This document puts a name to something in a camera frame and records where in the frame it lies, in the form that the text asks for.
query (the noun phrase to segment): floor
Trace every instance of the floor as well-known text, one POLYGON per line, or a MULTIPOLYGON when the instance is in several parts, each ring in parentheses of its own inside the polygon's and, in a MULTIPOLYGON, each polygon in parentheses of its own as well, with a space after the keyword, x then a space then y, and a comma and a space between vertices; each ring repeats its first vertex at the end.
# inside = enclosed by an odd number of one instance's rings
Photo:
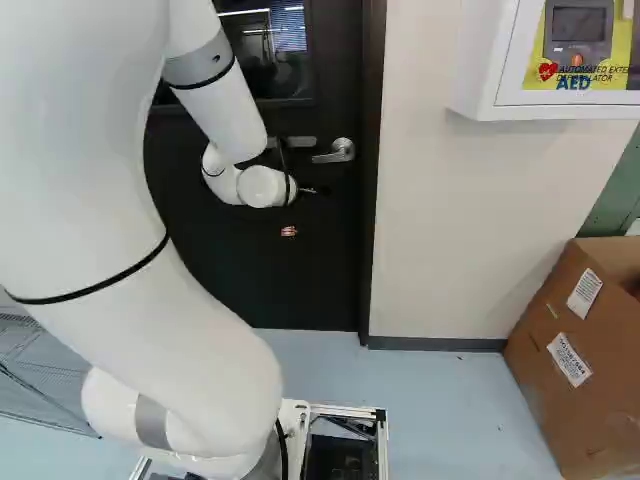
MULTIPOLYGON (((393 480, 561 480, 498 354, 368 351, 355 335, 259 331, 286 395, 389 411, 393 480)), ((0 476, 126 480, 136 452, 0 420, 0 476)))

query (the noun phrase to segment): cardboard box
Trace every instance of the cardboard box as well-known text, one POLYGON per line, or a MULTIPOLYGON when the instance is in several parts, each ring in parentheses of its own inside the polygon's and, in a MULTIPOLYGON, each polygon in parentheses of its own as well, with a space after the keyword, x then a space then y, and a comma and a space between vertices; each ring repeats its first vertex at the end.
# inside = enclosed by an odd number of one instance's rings
POLYGON ((639 279, 640 237, 572 240, 509 338, 506 361, 568 480, 640 472, 639 279))

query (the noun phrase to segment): yellow label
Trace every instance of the yellow label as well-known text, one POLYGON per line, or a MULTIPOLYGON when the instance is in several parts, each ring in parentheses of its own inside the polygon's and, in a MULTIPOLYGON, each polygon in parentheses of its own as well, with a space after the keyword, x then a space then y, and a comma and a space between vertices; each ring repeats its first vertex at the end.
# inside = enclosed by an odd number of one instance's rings
POLYGON ((622 16, 623 0, 614 0, 613 39, 611 57, 600 62, 594 73, 567 73, 544 55, 545 10, 542 11, 529 66, 522 82, 523 90, 564 90, 579 84, 581 77, 588 77, 591 90, 626 90, 631 59, 633 25, 622 16), (578 77, 571 82, 571 77, 578 77))

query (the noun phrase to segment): red heart logo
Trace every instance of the red heart logo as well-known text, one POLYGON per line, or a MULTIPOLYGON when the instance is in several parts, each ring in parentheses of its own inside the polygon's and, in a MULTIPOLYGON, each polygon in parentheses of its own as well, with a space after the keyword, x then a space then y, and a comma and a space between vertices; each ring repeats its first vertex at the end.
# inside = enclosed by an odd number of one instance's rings
POLYGON ((558 71, 557 63, 541 63, 538 67, 538 73, 543 82, 549 80, 558 71))

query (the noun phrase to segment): shipping label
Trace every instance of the shipping label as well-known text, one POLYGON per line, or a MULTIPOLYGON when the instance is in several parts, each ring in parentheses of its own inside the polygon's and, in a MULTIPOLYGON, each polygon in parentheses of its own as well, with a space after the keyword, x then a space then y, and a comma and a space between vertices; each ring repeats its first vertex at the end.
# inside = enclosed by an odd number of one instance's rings
POLYGON ((587 318, 587 313, 589 313, 589 309, 595 302, 601 288, 602 280, 598 278, 593 270, 587 268, 580 277, 576 288, 569 295, 567 307, 584 320, 587 318))
POLYGON ((589 378, 593 372, 589 366, 578 356, 573 349, 567 336, 559 333, 553 341, 547 345, 547 350, 555 360, 556 364, 567 377, 567 380, 577 388, 589 378))

